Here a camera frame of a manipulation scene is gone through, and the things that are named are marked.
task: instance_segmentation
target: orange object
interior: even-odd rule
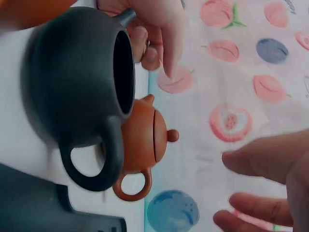
[[[141,100],[135,99],[130,118],[122,125],[125,163],[112,188],[124,201],[138,201],[147,196],[152,186],[151,168],[163,158],[168,141],[179,139],[178,131],[167,130],[164,118],[153,107],[154,99],[151,94]],[[124,177],[137,173],[145,176],[145,186],[135,195],[124,193],[121,188]]]
[[[0,0],[0,32],[38,26],[59,16],[76,1]]]

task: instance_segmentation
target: pink peach pattern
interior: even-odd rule
[[[309,35],[298,31],[295,33],[297,42],[306,50],[309,50]]]
[[[240,218],[240,219],[242,219],[242,220],[244,220],[248,223],[251,223],[251,224],[253,224],[253,225],[255,225],[255,226],[257,226],[261,229],[264,229],[264,230],[267,230],[267,231],[273,231],[273,224],[271,224],[269,222],[266,222],[266,221],[245,215],[243,213],[240,213],[237,210],[234,210],[233,214],[235,216],[237,216],[238,218]]]
[[[232,26],[246,27],[238,19],[236,3],[233,5],[225,0],[208,0],[200,10],[202,21],[210,27],[227,29]]]
[[[271,2],[264,8],[266,19],[271,25],[278,28],[286,28],[289,23],[289,16],[285,6],[280,2]]]
[[[253,121],[246,109],[231,104],[220,104],[212,110],[209,125],[218,139],[237,142],[252,130]]]
[[[211,42],[206,51],[212,57],[226,62],[235,62],[239,58],[239,50],[232,41],[216,40]]]
[[[187,67],[179,65],[175,69],[173,79],[166,76],[163,70],[158,75],[159,87],[168,93],[183,93],[190,89],[193,85],[194,78],[192,75],[193,71],[190,71]]]
[[[210,27],[226,27],[233,20],[232,6],[225,0],[209,0],[201,8],[201,19]]]
[[[287,96],[284,86],[270,75],[254,76],[253,88],[259,99],[271,103],[279,103]]]

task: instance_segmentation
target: green leaf pattern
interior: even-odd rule
[[[233,5],[233,20],[232,20],[232,22],[229,25],[227,25],[226,27],[221,28],[221,29],[228,29],[228,28],[231,28],[233,26],[242,27],[242,28],[247,27],[245,24],[243,24],[242,22],[239,21],[239,13],[238,13],[236,3]]]

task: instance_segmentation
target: white surface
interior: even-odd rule
[[[92,1],[77,5],[91,6]],[[10,167],[59,184],[68,185],[72,206],[83,212],[120,216],[126,219],[129,232],[143,231],[144,200],[128,203],[119,200],[112,189],[92,193],[81,189],[67,176],[59,150],[53,141],[43,141],[31,127],[25,113],[20,91],[20,67],[27,40],[32,29],[10,32],[0,36],[0,162]],[[148,73],[136,66],[136,98],[148,93]],[[99,173],[102,161],[93,147],[73,150],[72,159],[86,175]],[[143,177],[126,178],[127,192],[139,191]]]

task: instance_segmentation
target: teapot spout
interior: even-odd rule
[[[114,18],[124,27],[136,18],[136,13],[132,8],[128,8]]]

